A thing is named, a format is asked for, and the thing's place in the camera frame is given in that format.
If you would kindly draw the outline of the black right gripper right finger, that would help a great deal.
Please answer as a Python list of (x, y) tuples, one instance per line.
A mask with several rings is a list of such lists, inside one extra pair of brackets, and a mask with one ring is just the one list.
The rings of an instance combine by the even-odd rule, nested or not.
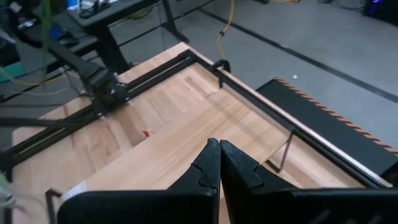
[(231, 224), (398, 224), (398, 189), (300, 189), (229, 141), (220, 146)]

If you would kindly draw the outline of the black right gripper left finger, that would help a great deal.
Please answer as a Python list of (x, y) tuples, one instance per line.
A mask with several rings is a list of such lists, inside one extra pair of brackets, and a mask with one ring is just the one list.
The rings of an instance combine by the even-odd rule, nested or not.
[(88, 191), (66, 200), (57, 224), (217, 224), (221, 146), (209, 138), (165, 190)]

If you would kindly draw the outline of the black mat with striped edge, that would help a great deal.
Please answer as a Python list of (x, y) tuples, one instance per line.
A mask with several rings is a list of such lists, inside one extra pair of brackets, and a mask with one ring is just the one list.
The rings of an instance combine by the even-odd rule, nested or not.
[(398, 148), (390, 147), (280, 78), (257, 91), (377, 175), (398, 175)]

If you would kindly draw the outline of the black clamp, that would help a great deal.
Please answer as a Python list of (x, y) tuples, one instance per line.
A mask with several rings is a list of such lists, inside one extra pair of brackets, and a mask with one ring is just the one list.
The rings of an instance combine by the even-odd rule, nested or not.
[(226, 59), (219, 59), (215, 63), (211, 64), (208, 67), (208, 71), (211, 72), (217, 79), (219, 87), (223, 87), (223, 75), (220, 70), (225, 71), (227, 73), (231, 73), (230, 63)]

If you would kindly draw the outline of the dark grey desk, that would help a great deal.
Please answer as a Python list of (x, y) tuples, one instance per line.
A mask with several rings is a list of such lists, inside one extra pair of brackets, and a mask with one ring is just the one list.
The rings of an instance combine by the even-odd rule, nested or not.
[(95, 36), (106, 47), (107, 51), (100, 52), (98, 55), (110, 70), (121, 74), (129, 70), (130, 65), (122, 55), (108, 26), (159, 2), (163, 5), (166, 16), (166, 21), (161, 23), (161, 26), (176, 36), (178, 40), (189, 43), (189, 40), (175, 26), (169, 0), (118, 0), (87, 19), (82, 18), (76, 9), (67, 12), (67, 15), (83, 31)]

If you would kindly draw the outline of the black computer tower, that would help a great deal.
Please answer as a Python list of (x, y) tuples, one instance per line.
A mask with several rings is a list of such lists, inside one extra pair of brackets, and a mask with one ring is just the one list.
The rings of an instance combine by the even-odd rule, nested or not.
[(398, 26), (398, 0), (366, 0), (363, 15)]

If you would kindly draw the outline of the black metal rig frame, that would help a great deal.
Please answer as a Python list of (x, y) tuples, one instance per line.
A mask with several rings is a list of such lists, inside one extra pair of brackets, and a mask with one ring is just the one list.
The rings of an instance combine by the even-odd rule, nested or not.
[[(159, 67), (129, 82), (124, 86), (124, 88), (128, 92), (129, 99), (131, 100), (194, 63), (199, 63), (207, 71), (208, 67), (211, 65), (191, 50), (185, 50)], [(267, 98), (260, 95), (258, 92), (249, 87), (243, 86), (231, 74), (222, 70), (220, 70), (220, 72), (223, 75), (223, 85), (231, 87), (238, 93), (238, 95), (242, 96), (255, 107), (265, 112), (266, 115), (276, 120), (279, 124), (284, 127), (292, 128), (296, 136), (309, 143), (309, 145), (329, 158), (333, 163), (342, 168), (363, 185), (375, 188), (391, 186), (391, 183), (386, 179), (377, 175), (360, 162), (347, 155), (331, 142), (323, 139), (315, 131), (301, 123)], [(11, 179), (12, 169), (16, 165), (26, 161), (40, 151), (43, 151), (98, 119), (100, 119), (100, 117), (95, 113), (92, 105), (88, 105), (72, 115), (59, 120), (22, 118), (2, 119), (0, 121), (1, 126), (40, 126), (43, 127), (44, 130), (12, 147), (5, 154), (0, 155), (0, 170), (6, 172), (7, 178)]]

